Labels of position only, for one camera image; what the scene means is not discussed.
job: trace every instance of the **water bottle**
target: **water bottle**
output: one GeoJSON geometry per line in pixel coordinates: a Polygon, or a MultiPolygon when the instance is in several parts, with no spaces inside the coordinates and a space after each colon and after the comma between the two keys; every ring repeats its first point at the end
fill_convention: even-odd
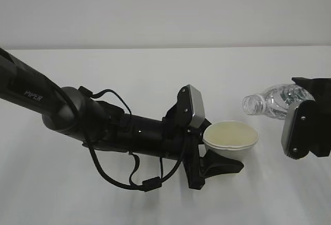
{"type": "Polygon", "coordinates": [[[304,100],[314,100],[314,98],[296,84],[280,84],[266,89],[263,93],[245,97],[243,109],[248,115],[266,115],[285,120],[290,104],[304,100]]]}

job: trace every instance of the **table surface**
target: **table surface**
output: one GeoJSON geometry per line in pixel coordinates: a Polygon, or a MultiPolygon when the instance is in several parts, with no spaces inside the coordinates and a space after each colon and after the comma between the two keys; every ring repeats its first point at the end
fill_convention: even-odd
{"type": "MultiPolygon", "coordinates": [[[[202,93],[212,122],[238,120],[260,133],[239,174],[188,189],[181,166],[161,189],[127,191],[105,182],[79,141],[47,130],[39,114],[0,100],[0,224],[331,224],[330,158],[287,158],[282,121],[246,116],[242,98],[291,77],[330,77],[331,47],[16,50],[60,86],[116,90],[136,115],[161,119],[179,89],[202,93]]],[[[111,95],[105,101],[120,106],[111,95]]],[[[126,182],[132,157],[98,152],[113,178],[126,182]]],[[[165,172],[174,161],[165,160],[165,172]]],[[[141,156],[134,180],[159,174],[141,156]]]]}

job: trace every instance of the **white backdrop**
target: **white backdrop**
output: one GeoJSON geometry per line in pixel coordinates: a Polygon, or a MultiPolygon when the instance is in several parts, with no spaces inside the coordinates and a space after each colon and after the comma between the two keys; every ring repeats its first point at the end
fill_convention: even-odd
{"type": "Polygon", "coordinates": [[[331,46],[329,0],[0,0],[9,49],[331,46]]]}
{"type": "MultiPolygon", "coordinates": [[[[287,158],[282,121],[246,116],[245,95],[291,77],[330,77],[331,47],[141,50],[31,50],[13,55],[60,86],[113,88],[134,114],[160,119],[190,83],[211,122],[236,119],[261,136],[236,175],[188,189],[183,167],[161,189],[118,189],[97,173],[79,141],[43,127],[39,114],[0,100],[0,224],[330,224],[331,160],[287,158]]],[[[111,95],[104,100],[120,105],[111,95]]],[[[127,181],[133,159],[98,153],[105,170],[127,181]]],[[[159,174],[142,156],[139,182],[159,174]]],[[[174,161],[165,160],[165,172],[174,161]]]]}

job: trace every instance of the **cable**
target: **cable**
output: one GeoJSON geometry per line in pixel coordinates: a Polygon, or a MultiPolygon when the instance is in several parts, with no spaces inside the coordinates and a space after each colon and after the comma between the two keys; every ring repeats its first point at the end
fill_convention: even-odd
{"type": "Polygon", "coordinates": [[[182,162],[182,160],[184,158],[185,149],[186,149],[186,140],[185,140],[185,134],[184,134],[183,148],[182,148],[182,151],[180,152],[179,158],[177,159],[177,162],[176,162],[175,166],[171,169],[171,171],[161,179],[162,183],[164,183],[165,181],[170,179],[171,176],[174,175],[174,173],[177,171],[178,167],[180,166],[180,163],[182,162]]]}
{"type": "Polygon", "coordinates": [[[163,178],[163,158],[160,157],[160,170],[161,170],[161,179],[163,178]]]}
{"type": "Polygon", "coordinates": [[[102,169],[101,165],[100,165],[100,162],[98,160],[98,157],[94,151],[94,147],[93,147],[93,144],[92,144],[92,141],[85,129],[85,126],[84,124],[82,123],[82,120],[81,120],[81,117],[80,117],[80,114],[76,108],[76,106],[74,105],[74,103],[72,102],[72,100],[68,97],[68,95],[59,87],[57,86],[55,83],[53,83],[51,80],[49,80],[50,83],[51,83],[51,86],[54,88],[54,90],[64,99],[64,101],[68,104],[68,106],[70,107],[70,109],[72,110],[73,112],[73,115],[75,116],[76,120],[77,120],[77,123],[78,123],[78,126],[80,127],[80,129],[82,130],[83,132],[83,135],[84,135],[84,139],[87,143],[87,147],[88,147],[88,150],[91,154],[91,157],[92,157],[92,160],[93,160],[93,163],[95,165],[95,167],[97,168],[97,171],[99,172],[99,174],[106,180],[108,181],[109,183],[119,187],[119,188],[123,188],[123,189],[127,189],[127,190],[143,190],[143,187],[142,186],[131,186],[131,185],[126,185],[126,184],[123,184],[123,183],[120,183],[114,179],[112,179],[111,177],[109,177],[102,169]]]}
{"type": "Polygon", "coordinates": [[[100,91],[100,92],[98,92],[98,93],[96,93],[96,94],[92,94],[92,95],[91,95],[91,98],[93,98],[93,99],[100,98],[100,97],[102,97],[104,94],[106,94],[106,93],[108,93],[108,92],[114,94],[114,95],[115,95],[115,96],[116,96],[116,97],[117,97],[117,98],[118,98],[118,99],[124,104],[124,106],[125,106],[125,107],[127,108],[127,110],[129,111],[129,113],[130,113],[130,117],[129,117],[129,120],[128,120],[126,126],[125,126],[125,128],[127,128],[127,127],[129,126],[130,122],[131,122],[131,119],[132,119],[132,112],[131,112],[129,106],[124,102],[124,100],[122,99],[122,97],[120,97],[119,94],[117,94],[117,93],[116,93],[115,91],[113,91],[112,89],[104,89],[103,91],[100,91]]]}
{"type": "MultiPolygon", "coordinates": [[[[77,120],[77,124],[78,126],[80,127],[80,129],[82,130],[82,133],[84,135],[84,139],[87,143],[87,147],[88,147],[88,150],[90,152],[90,155],[92,157],[92,160],[93,160],[93,163],[97,169],[97,171],[99,172],[99,174],[109,183],[119,187],[119,188],[122,188],[122,189],[126,189],[126,190],[140,190],[140,191],[148,191],[148,186],[144,186],[144,185],[136,185],[135,183],[133,183],[132,181],[132,176],[133,174],[138,170],[138,167],[139,167],[139,163],[140,163],[140,160],[138,158],[137,155],[133,155],[134,158],[135,158],[135,161],[136,161],[136,165],[135,165],[135,168],[133,170],[133,172],[131,173],[130,175],[130,178],[129,178],[129,181],[130,181],[130,184],[131,185],[126,185],[126,184],[123,184],[121,182],[118,182],[114,179],[112,179],[111,177],[109,177],[105,172],[104,170],[102,169],[101,165],[100,165],[100,162],[98,160],[98,157],[95,153],[95,150],[94,150],[94,147],[93,147],[93,143],[88,135],[88,132],[85,128],[85,125],[84,123],[82,122],[82,119],[81,119],[81,116],[76,108],[76,106],[74,105],[74,103],[72,102],[72,100],[68,97],[68,95],[58,86],[56,85],[54,82],[52,82],[51,80],[50,81],[50,84],[51,86],[54,88],[54,90],[64,99],[64,101],[68,104],[69,108],[71,109],[71,111],[73,112],[73,115],[75,117],[75,119],[77,120]]],[[[123,101],[123,99],[113,90],[111,89],[105,89],[97,94],[94,94],[92,95],[92,98],[99,98],[101,97],[102,95],[104,95],[105,93],[107,92],[111,92],[113,93],[114,95],[116,95],[119,100],[125,105],[125,107],[128,109],[128,111],[130,112],[130,119],[128,121],[128,124],[127,126],[129,125],[130,121],[131,121],[131,117],[132,117],[132,113],[131,113],[131,110],[130,108],[126,105],[126,103],[123,101]]],[[[182,151],[180,153],[180,156],[175,164],[175,166],[173,167],[173,169],[165,176],[163,177],[163,162],[162,162],[162,158],[160,158],[160,164],[161,164],[161,179],[160,181],[163,183],[165,182],[166,180],[168,180],[175,172],[176,170],[178,169],[178,167],[180,166],[180,163],[182,162],[183,160],[183,157],[184,157],[184,153],[185,153],[185,149],[186,149],[186,140],[184,139],[184,142],[183,142],[183,148],[182,148],[182,151]]]]}

